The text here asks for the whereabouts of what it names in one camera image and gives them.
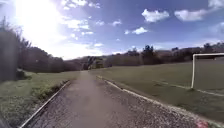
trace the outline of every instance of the green lawn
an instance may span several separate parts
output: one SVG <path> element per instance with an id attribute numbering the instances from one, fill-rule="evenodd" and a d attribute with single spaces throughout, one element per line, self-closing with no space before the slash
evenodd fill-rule
<path id="1" fill-rule="evenodd" d="M 46 101 L 62 81 L 75 79 L 78 72 L 26 73 L 30 79 L 0 84 L 0 110 L 12 127 L 20 125 Z"/>
<path id="2" fill-rule="evenodd" d="M 222 90 L 224 62 L 197 61 L 196 69 L 196 88 L 205 91 Z M 112 80 L 124 88 L 143 92 L 162 102 L 224 122 L 224 97 L 160 83 L 166 82 L 168 85 L 190 87 L 192 77 L 192 63 L 190 62 L 139 67 L 112 67 L 92 70 L 91 72 Z"/>

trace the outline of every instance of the soccer goal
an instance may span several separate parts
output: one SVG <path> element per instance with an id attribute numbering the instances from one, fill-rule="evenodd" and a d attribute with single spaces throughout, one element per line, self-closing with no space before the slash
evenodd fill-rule
<path id="1" fill-rule="evenodd" d="M 192 89 L 195 88 L 195 80 L 199 81 L 197 86 L 199 85 L 210 90 L 224 90 L 222 84 L 224 82 L 224 53 L 194 54 Z"/>

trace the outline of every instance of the blue sky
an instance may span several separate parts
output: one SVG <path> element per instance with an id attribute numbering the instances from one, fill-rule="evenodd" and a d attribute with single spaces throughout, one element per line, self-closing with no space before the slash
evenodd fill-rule
<path id="1" fill-rule="evenodd" d="M 224 0 L 0 0 L 33 46 L 72 59 L 224 39 Z"/>

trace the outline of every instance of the path edge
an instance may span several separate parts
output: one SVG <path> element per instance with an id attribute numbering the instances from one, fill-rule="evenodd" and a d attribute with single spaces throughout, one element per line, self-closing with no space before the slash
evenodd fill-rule
<path id="1" fill-rule="evenodd" d="M 180 113 L 180 114 L 182 114 L 182 115 L 189 116 L 189 117 L 195 119 L 196 121 L 199 121 L 199 122 L 200 122 L 200 121 L 208 122 L 209 124 L 215 125 L 215 127 L 217 127 L 217 128 L 224 128 L 224 124 L 221 123 L 221 122 L 217 122 L 217 121 L 214 121 L 214 120 L 210 120 L 210 119 L 201 117 L 201 116 L 199 116 L 199 115 L 197 115 L 197 114 L 195 114 L 195 113 L 192 113 L 192 112 L 190 112 L 190 111 L 187 111 L 186 109 L 179 108 L 179 107 L 173 106 L 173 105 L 171 105 L 171 104 L 163 104 L 163 103 L 161 103 L 161 102 L 159 102 L 159 101 L 157 101 L 157 100 L 155 100 L 155 99 L 150 99 L 150 98 L 148 98 L 148 97 L 146 97 L 146 96 L 143 96 L 143 95 L 141 95 L 141 94 L 138 94 L 138 93 L 135 92 L 135 91 L 132 91 L 132 90 L 129 90 L 129 89 L 126 89 L 126 88 L 121 88 L 121 87 L 119 87 L 118 85 L 116 85 L 114 82 L 112 82 L 112 81 L 110 81 L 110 80 L 108 80 L 108 79 L 106 79 L 106 78 L 104 78 L 104 77 L 102 77 L 102 76 L 100 76 L 100 75 L 96 75 L 96 77 L 97 77 L 98 79 L 100 79 L 100 80 L 105 81 L 107 84 L 109 84 L 109 85 L 111 85 L 111 86 L 113 86 L 113 87 L 115 87 L 115 88 L 117 88 L 117 89 L 119 89 L 119 90 L 121 90 L 121 91 L 123 91 L 123 92 L 126 92 L 126 93 L 128 93 L 128 94 L 131 94 L 131 95 L 133 95 L 133 96 L 135 96 L 135 97 L 144 99 L 144 100 L 146 100 L 146 101 L 148 101 L 148 102 L 151 102 L 152 104 L 156 104 L 156 105 L 159 105 L 159 106 L 161 106 L 161 107 L 164 107 L 164 108 L 166 108 L 166 109 L 168 109 L 168 110 L 171 110 L 171 111 Z"/>
<path id="2" fill-rule="evenodd" d="M 25 128 L 37 115 L 39 112 L 41 112 L 53 99 L 58 95 L 59 92 L 62 91 L 62 89 L 65 88 L 65 86 L 68 86 L 71 84 L 71 80 L 68 80 L 57 92 L 54 93 L 41 107 L 39 107 L 25 122 L 20 125 L 18 128 Z"/>

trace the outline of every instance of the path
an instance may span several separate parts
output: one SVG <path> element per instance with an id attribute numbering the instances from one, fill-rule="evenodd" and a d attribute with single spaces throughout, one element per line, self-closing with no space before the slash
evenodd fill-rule
<path id="1" fill-rule="evenodd" d="M 87 71 L 48 105 L 30 128 L 194 128 L 192 118 L 146 103 Z"/>

